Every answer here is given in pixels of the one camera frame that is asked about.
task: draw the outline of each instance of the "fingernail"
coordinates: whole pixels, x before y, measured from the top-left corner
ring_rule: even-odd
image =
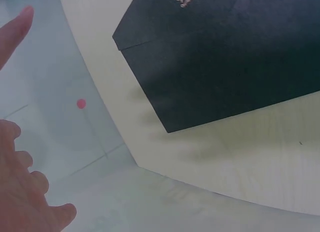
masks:
[[[28,17],[31,13],[34,12],[34,9],[32,6],[25,7],[19,14],[20,17]]]

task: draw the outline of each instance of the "black box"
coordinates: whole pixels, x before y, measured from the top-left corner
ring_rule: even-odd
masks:
[[[133,0],[113,38],[167,132],[320,90],[320,0]]]

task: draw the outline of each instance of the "red pin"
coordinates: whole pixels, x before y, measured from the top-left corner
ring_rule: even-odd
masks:
[[[85,99],[81,98],[76,102],[76,105],[78,106],[79,109],[83,109],[86,107],[87,102]]]

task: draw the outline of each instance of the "hand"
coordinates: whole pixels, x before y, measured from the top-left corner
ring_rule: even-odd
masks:
[[[26,7],[0,28],[0,69],[27,35],[33,16],[33,8]],[[0,230],[61,231],[71,223],[77,211],[72,204],[48,206],[45,199],[49,188],[47,178],[38,171],[29,173],[32,157],[25,151],[15,151],[14,140],[20,133],[15,123],[0,120]]]

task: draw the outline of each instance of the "light blue surface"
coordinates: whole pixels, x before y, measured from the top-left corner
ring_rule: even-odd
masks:
[[[0,72],[0,117],[16,148],[50,181],[48,202],[73,202],[66,231],[300,232],[320,218],[231,199],[138,168],[82,60],[60,0],[0,0],[0,23],[33,5],[33,27]],[[85,98],[80,110],[77,99]]]

